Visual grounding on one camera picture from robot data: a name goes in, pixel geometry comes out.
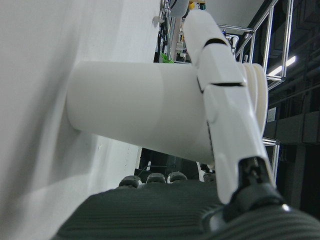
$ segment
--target white cylinder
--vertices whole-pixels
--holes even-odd
[[[213,164],[191,65],[84,61],[70,78],[67,113],[76,129]]]

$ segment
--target ceiling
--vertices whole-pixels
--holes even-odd
[[[206,0],[206,10],[217,24],[248,27],[264,0]]]

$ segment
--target green object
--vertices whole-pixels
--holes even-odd
[[[161,57],[162,57],[162,62],[165,63],[165,64],[174,64],[174,61],[173,60],[168,60],[168,56],[165,55],[164,53],[160,53],[161,54]]]

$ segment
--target ceiling light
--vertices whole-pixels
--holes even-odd
[[[285,63],[285,65],[288,67],[291,64],[293,64],[296,61],[296,56],[291,57],[290,59],[288,59]],[[282,70],[282,66],[278,66],[275,70],[273,70],[272,72],[270,72],[268,75],[269,76],[275,76],[278,73],[280,73]]]

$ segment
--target black panel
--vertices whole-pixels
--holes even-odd
[[[274,139],[276,137],[277,121],[267,122],[264,128],[263,136]]]
[[[275,138],[282,144],[302,143],[303,119],[301,114],[278,120]]]
[[[304,115],[302,141],[306,144],[317,143],[319,129],[319,111],[309,112]]]

